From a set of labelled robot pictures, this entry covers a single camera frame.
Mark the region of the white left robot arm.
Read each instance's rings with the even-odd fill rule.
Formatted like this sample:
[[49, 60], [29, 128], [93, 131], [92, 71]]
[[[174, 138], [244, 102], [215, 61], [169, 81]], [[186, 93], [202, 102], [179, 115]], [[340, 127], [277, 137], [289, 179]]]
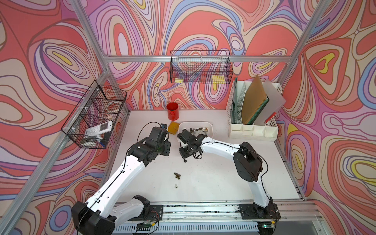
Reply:
[[148, 137], [126, 152], [124, 161], [108, 181], [86, 202], [71, 209], [74, 227], [82, 235], [111, 235], [114, 229], [132, 219], [145, 220], [158, 213], [150, 211], [150, 201], [136, 195], [120, 206], [116, 202], [131, 181], [157, 156], [168, 156], [171, 143], [166, 124], [152, 128]]

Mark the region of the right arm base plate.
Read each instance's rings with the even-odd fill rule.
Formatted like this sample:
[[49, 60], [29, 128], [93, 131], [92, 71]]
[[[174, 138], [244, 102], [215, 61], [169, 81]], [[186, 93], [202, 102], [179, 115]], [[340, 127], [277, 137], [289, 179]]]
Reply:
[[280, 220], [281, 215], [276, 204], [269, 203], [266, 208], [257, 204], [239, 204], [238, 211], [242, 219], [272, 219]]

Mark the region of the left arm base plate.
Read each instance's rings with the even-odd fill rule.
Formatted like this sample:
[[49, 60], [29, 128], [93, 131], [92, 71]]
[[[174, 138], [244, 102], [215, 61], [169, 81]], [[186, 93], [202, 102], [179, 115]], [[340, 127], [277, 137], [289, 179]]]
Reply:
[[163, 205], [150, 205], [146, 208], [145, 220], [162, 220], [164, 206]]

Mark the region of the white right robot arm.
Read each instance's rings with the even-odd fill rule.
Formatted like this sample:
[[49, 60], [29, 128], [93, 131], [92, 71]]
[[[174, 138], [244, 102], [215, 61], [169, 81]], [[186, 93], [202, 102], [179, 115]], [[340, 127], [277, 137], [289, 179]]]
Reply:
[[179, 133], [177, 138], [180, 141], [179, 153], [184, 160], [191, 156], [200, 159], [203, 153], [232, 160], [240, 178], [249, 184], [253, 195], [253, 210], [258, 217], [275, 210], [273, 200], [262, 182], [263, 158], [248, 142], [240, 145], [225, 143], [204, 134], [195, 136], [186, 129]]

